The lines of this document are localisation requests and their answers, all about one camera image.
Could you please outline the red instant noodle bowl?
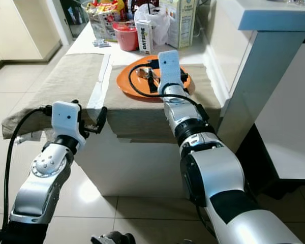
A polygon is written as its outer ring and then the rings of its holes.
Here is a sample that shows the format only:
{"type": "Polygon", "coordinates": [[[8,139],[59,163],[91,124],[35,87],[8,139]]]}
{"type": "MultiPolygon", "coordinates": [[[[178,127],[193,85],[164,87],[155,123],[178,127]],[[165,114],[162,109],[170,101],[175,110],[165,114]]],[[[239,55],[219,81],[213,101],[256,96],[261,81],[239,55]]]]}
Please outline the red instant noodle bowl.
{"type": "Polygon", "coordinates": [[[138,30],[132,21],[115,22],[112,24],[120,49],[137,51],[139,49],[138,30]]]}

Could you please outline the white plastic bag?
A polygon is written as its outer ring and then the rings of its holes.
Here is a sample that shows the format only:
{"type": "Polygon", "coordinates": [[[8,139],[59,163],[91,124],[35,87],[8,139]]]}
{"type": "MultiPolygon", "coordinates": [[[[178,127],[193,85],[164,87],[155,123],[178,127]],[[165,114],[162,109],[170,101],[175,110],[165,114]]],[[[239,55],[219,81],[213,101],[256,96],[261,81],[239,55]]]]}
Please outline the white plastic bag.
{"type": "Polygon", "coordinates": [[[134,12],[134,21],[139,34],[141,34],[140,22],[143,20],[149,22],[149,28],[145,32],[151,35],[152,45],[162,46],[166,44],[171,21],[166,9],[148,3],[138,6],[136,12],[134,12]]]}

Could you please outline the white kitchen island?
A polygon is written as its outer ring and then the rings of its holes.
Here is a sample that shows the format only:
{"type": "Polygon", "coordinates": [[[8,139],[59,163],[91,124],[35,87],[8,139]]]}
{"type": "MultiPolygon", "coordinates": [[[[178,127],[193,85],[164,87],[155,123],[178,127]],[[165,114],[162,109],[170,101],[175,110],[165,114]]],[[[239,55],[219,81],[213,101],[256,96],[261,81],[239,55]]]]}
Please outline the white kitchen island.
{"type": "MultiPolygon", "coordinates": [[[[68,54],[99,53],[105,56],[101,81],[96,84],[89,107],[99,111],[110,81],[112,67],[127,65],[142,58],[138,52],[122,51],[116,43],[95,47],[94,31],[88,25],[71,45],[68,54]]],[[[180,149],[176,143],[142,143],[118,138],[106,122],[99,135],[92,135],[76,155],[76,162],[106,197],[184,196],[180,173],[180,149]]]]}

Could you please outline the white Oatside drink carton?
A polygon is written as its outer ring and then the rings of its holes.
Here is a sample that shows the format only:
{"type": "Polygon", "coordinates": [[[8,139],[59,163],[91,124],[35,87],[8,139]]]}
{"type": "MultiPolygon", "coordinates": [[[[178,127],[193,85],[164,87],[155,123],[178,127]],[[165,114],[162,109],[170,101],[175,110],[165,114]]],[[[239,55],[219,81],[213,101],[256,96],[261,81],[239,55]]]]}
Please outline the white Oatside drink carton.
{"type": "Polygon", "coordinates": [[[153,53],[153,28],[151,22],[146,19],[139,19],[135,22],[138,31],[139,51],[145,55],[153,53]]]}

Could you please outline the dark red snack bag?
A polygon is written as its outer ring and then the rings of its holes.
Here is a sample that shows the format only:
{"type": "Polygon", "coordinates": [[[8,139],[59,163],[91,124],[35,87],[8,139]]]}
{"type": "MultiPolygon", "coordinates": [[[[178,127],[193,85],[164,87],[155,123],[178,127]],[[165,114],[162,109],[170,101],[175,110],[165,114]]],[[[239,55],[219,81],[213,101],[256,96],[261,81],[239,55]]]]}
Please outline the dark red snack bag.
{"type": "Polygon", "coordinates": [[[142,5],[150,3],[151,0],[125,0],[126,7],[129,13],[134,13],[142,5]]]}

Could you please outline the large cream printed carton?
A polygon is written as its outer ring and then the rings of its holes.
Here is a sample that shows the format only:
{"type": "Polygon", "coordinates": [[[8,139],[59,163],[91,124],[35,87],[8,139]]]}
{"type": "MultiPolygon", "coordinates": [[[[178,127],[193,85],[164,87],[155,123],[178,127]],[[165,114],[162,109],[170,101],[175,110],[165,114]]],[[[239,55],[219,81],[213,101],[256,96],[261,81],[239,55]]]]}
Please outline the large cream printed carton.
{"type": "Polygon", "coordinates": [[[180,49],[192,45],[198,2],[199,0],[160,0],[160,7],[171,17],[167,32],[169,46],[180,49]]]}

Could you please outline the red yellow snack bag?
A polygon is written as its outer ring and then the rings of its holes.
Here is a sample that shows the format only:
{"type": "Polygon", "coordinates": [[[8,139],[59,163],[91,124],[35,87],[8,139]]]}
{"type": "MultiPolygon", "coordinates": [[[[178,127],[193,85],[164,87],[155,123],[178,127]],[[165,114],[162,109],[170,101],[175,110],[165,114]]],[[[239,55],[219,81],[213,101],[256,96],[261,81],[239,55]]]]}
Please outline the red yellow snack bag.
{"type": "Polygon", "coordinates": [[[89,13],[116,13],[123,14],[126,10],[124,0],[89,0],[86,5],[89,13]]]}

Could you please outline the beige kitchen cabinet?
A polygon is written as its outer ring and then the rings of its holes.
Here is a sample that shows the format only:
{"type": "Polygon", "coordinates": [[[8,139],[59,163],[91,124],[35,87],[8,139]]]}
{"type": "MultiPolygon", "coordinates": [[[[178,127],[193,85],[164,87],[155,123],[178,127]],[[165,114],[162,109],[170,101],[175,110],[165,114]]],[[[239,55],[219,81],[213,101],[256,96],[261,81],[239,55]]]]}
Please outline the beige kitchen cabinet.
{"type": "Polygon", "coordinates": [[[62,47],[52,0],[0,0],[0,62],[49,61],[62,47]]]}

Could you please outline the white raised bar counter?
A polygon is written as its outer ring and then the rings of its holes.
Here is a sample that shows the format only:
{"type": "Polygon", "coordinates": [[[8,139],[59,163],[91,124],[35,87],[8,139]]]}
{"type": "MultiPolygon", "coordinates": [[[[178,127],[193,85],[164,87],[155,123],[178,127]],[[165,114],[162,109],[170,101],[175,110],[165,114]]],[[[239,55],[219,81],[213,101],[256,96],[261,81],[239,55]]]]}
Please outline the white raised bar counter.
{"type": "Polygon", "coordinates": [[[197,16],[227,95],[217,134],[238,151],[305,40],[305,6],[206,0],[197,16]]]}

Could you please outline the orange plate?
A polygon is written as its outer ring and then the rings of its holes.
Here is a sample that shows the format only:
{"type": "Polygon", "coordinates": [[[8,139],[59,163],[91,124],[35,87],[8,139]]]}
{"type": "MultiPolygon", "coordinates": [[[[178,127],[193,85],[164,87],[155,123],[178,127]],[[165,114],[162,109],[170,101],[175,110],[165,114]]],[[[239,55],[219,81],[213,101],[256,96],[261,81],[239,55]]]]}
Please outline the orange plate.
{"type": "MultiPolygon", "coordinates": [[[[151,100],[152,98],[147,98],[143,95],[139,95],[136,91],[134,91],[134,89],[132,88],[132,86],[129,83],[129,71],[136,67],[137,65],[141,65],[141,64],[146,64],[148,63],[148,61],[153,60],[153,59],[158,59],[157,55],[148,55],[148,56],[144,56],[143,58],[137,60],[136,62],[133,62],[129,65],[127,65],[126,67],[123,68],[122,71],[120,71],[120,73],[118,74],[117,78],[116,78],[116,83],[118,88],[125,94],[128,95],[132,98],[136,98],[136,99],[144,99],[144,100],[151,100]]],[[[185,70],[185,72],[188,71],[188,67],[180,67],[183,68],[185,70]]],[[[130,74],[130,78],[132,78],[133,84],[136,88],[138,88],[139,90],[141,90],[142,92],[149,94],[149,88],[148,88],[148,84],[146,83],[146,79],[142,79],[137,77],[136,75],[136,70],[130,74]]],[[[190,77],[188,79],[188,82],[183,83],[184,84],[184,88],[185,91],[188,93],[192,93],[192,91],[194,90],[194,84],[193,84],[193,80],[192,77],[190,77]]]]}

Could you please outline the beige linen placemat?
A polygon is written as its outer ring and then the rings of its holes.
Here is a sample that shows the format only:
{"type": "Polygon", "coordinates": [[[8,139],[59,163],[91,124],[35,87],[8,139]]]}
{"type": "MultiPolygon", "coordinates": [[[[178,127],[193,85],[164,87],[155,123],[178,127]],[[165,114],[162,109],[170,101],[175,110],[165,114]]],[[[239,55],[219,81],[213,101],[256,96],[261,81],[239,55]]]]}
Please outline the beige linen placemat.
{"type": "Polygon", "coordinates": [[[56,101],[78,100],[81,105],[81,119],[87,124],[96,124],[99,111],[89,107],[89,101],[96,84],[101,81],[104,58],[104,55],[98,53],[62,56],[39,90],[25,102],[24,107],[2,120],[3,139],[10,139],[16,126],[28,112],[42,105],[52,105],[56,101]]]}
{"type": "MultiPolygon", "coordinates": [[[[204,106],[209,123],[217,128],[220,122],[221,104],[208,78],[204,65],[189,64],[183,68],[192,77],[191,98],[204,106]]],[[[173,129],[164,114],[160,99],[148,101],[125,95],[117,85],[117,76],[124,66],[111,68],[110,81],[104,100],[107,107],[107,123],[119,139],[131,139],[142,143],[176,143],[173,129]]]]}

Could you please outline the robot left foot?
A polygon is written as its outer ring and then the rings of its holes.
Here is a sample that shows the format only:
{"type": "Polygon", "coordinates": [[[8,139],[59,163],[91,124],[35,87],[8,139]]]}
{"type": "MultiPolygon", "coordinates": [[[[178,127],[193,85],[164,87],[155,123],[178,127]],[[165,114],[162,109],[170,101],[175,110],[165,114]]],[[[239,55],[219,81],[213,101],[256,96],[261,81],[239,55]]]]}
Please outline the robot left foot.
{"type": "Polygon", "coordinates": [[[91,244],[136,244],[134,235],[130,233],[122,234],[118,231],[111,231],[99,236],[92,235],[90,242],[91,244]]]}

